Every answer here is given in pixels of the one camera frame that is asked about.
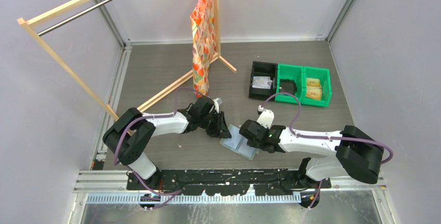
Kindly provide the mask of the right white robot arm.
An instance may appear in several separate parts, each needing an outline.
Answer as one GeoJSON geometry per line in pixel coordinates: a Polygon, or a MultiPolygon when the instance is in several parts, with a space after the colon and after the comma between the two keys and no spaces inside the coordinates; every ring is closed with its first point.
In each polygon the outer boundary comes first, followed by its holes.
{"type": "Polygon", "coordinates": [[[366,183],[376,184],[379,178],[384,148],[369,140],[355,126],[346,125],[343,131],[291,131],[283,125],[270,128],[257,121],[247,120],[239,134],[253,148],[268,153],[305,152],[317,155],[307,157],[297,171],[297,182],[304,188],[331,177],[350,176],[366,183]]]}

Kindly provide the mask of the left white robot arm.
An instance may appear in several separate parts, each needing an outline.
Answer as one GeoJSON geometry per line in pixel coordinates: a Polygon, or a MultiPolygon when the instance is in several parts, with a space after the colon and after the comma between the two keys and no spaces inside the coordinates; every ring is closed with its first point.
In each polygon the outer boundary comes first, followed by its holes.
{"type": "Polygon", "coordinates": [[[118,163],[139,175],[139,182],[148,190],[159,185],[157,166],[144,150],[152,137],[185,134],[202,128],[212,138],[231,138],[221,100],[203,96],[185,109],[163,114],[142,113],[128,109],[103,135],[102,141],[113,152],[118,163]]]}

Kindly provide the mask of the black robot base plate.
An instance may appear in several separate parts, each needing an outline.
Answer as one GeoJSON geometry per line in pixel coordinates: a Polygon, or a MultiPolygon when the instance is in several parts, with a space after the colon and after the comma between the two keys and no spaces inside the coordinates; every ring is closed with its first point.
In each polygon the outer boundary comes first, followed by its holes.
{"type": "Polygon", "coordinates": [[[257,196],[288,195],[316,190],[317,182],[300,181],[297,171],[271,169],[163,169],[144,181],[154,191],[167,195],[243,196],[253,190],[257,196]]]}

